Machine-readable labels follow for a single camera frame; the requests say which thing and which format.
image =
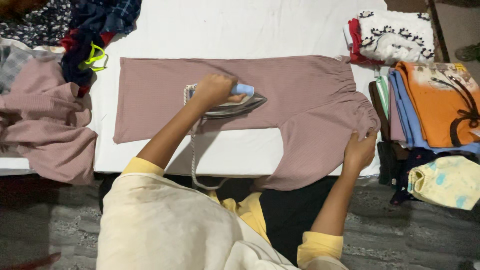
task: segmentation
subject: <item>black flower embroidery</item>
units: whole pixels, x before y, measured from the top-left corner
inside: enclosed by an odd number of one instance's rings
[[[395,29],[393,29],[391,26],[384,26],[384,33],[395,33]]]
[[[423,50],[421,50],[420,52],[423,56],[425,56],[425,58],[429,59],[430,57],[433,57],[434,53],[432,52],[431,49],[425,49],[423,48]]]
[[[372,39],[373,37],[366,37],[364,40],[362,40],[360,47],[366,47],[368,45],[371,45],[375,39]]]
[[[373,16],[373,11],[360,12],[360,18],[368,18],[370,16]]]
[[[398,33],[404,38],[409,38],[412,36],[412,34],[408,31],[408,29],[405,30],[405,28],[400,29]]]
[[[419,46],[423,46],[423,40],[421,37],[419,38],[419,36],[414,36],[412,41],[415,41]]]
[[[428,13],[418,13],[417,14],[419,19],[429,21],[430,20],[430,15]]]
[[[378,30],[378,29],[375,29],[375,28],[372,28],[372,29],[370,30],[370,32],[371,32],[374,36],[376,36],[376,37],[381,36],[381,35],[383,34],[383,31],[382,31],[382,30]]]

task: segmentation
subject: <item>pink crumpled clothing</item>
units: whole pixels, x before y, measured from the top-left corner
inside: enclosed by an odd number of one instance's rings
[[[90,110],[50,57],[30,60],[0,96],[0,145],[26,157],[40,176],[71,184],[93,180],[96,133]]]
[[[248,114],[202,122],[197,133],[276,128],[283,157],[256,184],[292,190],[331,173],[343,161],[353,129],[364,138],[380,120],[356,91],[349,57],[319,55],[267,59],[120,58],[115,143],[152,138],[183,106],[185,85],[208,73],[227,74],[255,87],[268,101]]]

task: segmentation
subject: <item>person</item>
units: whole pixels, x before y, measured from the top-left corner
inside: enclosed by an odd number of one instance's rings
[[[374,157],[376,131],[361,140],[352,132],[341,175],[303,233],[294,263],[269,242],[261,192],[240,203],[220,202],[214,193],[207,196],[163,177],[177,146],[206,111],[242,100],[243,95],[229,94],[236,82],[206,76],[113,182],[103,199],[97,269],[347,269],[338,260],[345,218],[355,181]]]

